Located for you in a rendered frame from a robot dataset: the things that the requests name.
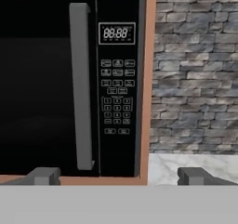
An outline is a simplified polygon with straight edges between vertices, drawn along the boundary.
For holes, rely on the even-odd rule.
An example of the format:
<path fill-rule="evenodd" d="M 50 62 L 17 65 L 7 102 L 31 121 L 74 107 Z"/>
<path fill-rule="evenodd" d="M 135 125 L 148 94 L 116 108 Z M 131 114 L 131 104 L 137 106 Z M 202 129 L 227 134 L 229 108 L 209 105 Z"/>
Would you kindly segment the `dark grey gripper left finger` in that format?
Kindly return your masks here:
<path fill-rule="evenodd" d="M 37 167 L 24 178 L 5 182 L 5 185 L 59 185 L 60 169 L 58 167 Z"/>

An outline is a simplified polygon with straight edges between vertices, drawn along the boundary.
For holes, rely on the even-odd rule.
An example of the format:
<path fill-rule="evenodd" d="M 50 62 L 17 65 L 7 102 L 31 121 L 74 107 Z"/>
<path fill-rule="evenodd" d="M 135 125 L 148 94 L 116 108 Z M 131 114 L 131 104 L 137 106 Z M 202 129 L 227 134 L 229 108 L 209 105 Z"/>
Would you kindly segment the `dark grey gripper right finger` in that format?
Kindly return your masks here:
<path fill-rule="evenodd" d="M 202 167 L 180 167 L 178 169 L 179 185 L 202 185 L 202 186 L 236 186 L 236 183 L 226 179 L 217 178 L 205 171 Z"/>

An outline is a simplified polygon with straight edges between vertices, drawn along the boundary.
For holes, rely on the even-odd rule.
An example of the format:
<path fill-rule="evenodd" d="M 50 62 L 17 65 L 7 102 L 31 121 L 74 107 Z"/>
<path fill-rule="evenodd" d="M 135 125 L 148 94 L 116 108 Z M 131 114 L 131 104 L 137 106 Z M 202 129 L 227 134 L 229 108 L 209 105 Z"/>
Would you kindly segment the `black microwave door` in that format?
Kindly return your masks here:
<path fill-rule="evenodd" d="M 89 7 L 92 170 L 77 168 L 70 3 Z M 0 0 L 0 175 L 98 174 L 96 26 L 96 0 Z"/>

